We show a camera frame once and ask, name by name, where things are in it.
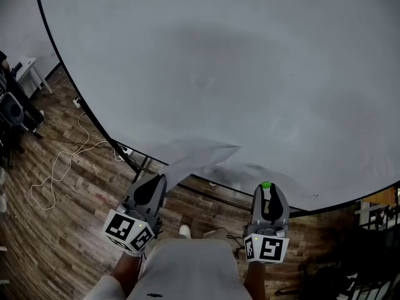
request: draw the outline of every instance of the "white shoe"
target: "white shoe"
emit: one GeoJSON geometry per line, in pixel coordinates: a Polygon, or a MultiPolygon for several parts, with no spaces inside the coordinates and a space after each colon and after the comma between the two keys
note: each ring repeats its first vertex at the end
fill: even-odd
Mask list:
{"type": "Polygon", "coordinates": [[[43,110],[40,110],[39,112],[40,112],[40,113],[42,114],[42,116],[43,116],[43,121],[42,121],[42,123],[40,124],[40,125],[42,125],[43,122],[44,122],[44,111],[43,111],[43,110]]]}
{"type": "Polygon", "coordinates": [[[190,235],[190,228],[185,224],[179,228],[179,234],[185,236],[188,239],[192,239],[192,236],[190,235]]]}

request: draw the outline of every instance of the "white cloth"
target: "white cloth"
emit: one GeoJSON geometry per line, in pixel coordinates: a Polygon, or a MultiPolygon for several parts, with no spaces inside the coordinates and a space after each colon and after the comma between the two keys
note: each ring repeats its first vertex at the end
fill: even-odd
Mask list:
{"type": "MultiPolygon", "coordinates": [[[[147,258],[127,300],[250,300],[230,245],[215,239],[165,239],[147,258]]],[[[125,300],[118,281],[104,276],[84,300],[125,300]]]]}

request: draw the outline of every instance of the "power strip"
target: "power strip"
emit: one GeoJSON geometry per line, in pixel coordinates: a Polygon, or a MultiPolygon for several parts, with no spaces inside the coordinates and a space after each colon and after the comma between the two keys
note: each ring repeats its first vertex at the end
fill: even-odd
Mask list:
{"type": "Polygon", "coordinates": [[[125,154],[126,154],[128,157],[130,157],[131,154],[133,153],[133,150],[132,150],[131,148],[122,147],[122,146],[121,146],[121,149],[125,152],[125,154]]]}

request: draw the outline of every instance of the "person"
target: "person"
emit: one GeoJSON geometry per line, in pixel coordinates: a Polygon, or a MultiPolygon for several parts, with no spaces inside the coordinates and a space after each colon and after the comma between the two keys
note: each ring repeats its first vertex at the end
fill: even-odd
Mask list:
{"type": "Polygon", "coordinates": [[[30,131],[36,132],[37,125],[42,125],[44,121],[44,111],[38,111],[33,104],[30,102],[29,98],[26,96],[23,88],[19,83],[11,76],[10,66],[7,62],[7,56],[0,51],[0,63],[2,74],[7,81],[7,92],[10,92],[20,103],[24,111],[27,111],[34,121],[29,119],[24,115],[24,120],[22,124],[30,131]]]}
{"type": "Polygon", "coordinates": [[[225,229],[191,239],[164,239],[151,251],[139,275],[140,256],[125,252],[110,275],[103,276],[84,300],[264,300],[265,264],[249,263],[244,284],[225,229]]]}

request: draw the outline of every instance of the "wooden floor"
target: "wooden floor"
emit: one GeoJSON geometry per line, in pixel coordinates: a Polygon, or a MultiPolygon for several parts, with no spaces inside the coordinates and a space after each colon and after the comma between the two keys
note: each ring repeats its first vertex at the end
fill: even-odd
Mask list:
{"type": "MultiPolygon", "coordinates": [[[[62,73],[60,68],[49,82],[55,81],[62,73]]],[[[78,126],[82,110],[74,106],[75,96],[69,81],[53,95],[46,94],[45,90],[37,95],[34,104],[45,112],[40,134],[74,143],[86,140],[86,133],[78,126]]],[[[104,140],[86,115],[81,118],[81,124],[91,135],[89,144],[104,140]]],[[[4,184],[8,205],[7,213],[0,219],[0,245],[6,245],[8,252],[0,267],[0,279],[7,277],[11,282],[4,292],[10,300],[82,299],[97,280],[113,268],[121,254],[105,242],[100,230],[108,211],[117,206],[135,173],[125,162],[114,159],[109,144],[101,144],[107,147],[95,148],[74,157],[64,181],[53,185],[56,207],[44,211],[32,199],[31,185],[40,184],[51,175],[59,151],[73,152],[79,145],[48,138],[39,140],[25,133],[21,146],[25,153],[13,154],[14,168],[7,171],[4,184]]],[[[138,163],[143,159],[140,155],[134,158],[138,163]]],[[[56,178],[62,176],[68,162],[69,156],[61,156],[54,168],[56,178]]],[[[157,169],[160,165],[151,161],[147,167],[157,169]]],[[[191,178],[186,184],[234,203],[251,206],[251,197],[211,187],[206,181],[191,178]]],[[[43,188],[34,189],[33,194],[44,207],[52,205],[49,182],[43,188]]],[[[300,286],[299,264],[308,263],[311,272],[318,268],[316,259],[334,251],[334,233],[340,233],[351,225],[353,212],[353,208],[347,208],[291,219],[291,240],[285,263],[267,266],[266,269],[268,299],[296,298],[296,295],[276,297],[274,293],[281,288],[300,286]]],[[[160,213],[164,232],[158,241],[176,237],[182,224],[191,227],[194,238],[217,228],[226,228],[231,234],[241,236],[242,226],[250,219],[246,210],[180,188],[174,188],[167,194],[160,213]]],[[[243,277],[247,268],[243,252],[237,263],[243,277]]]]}

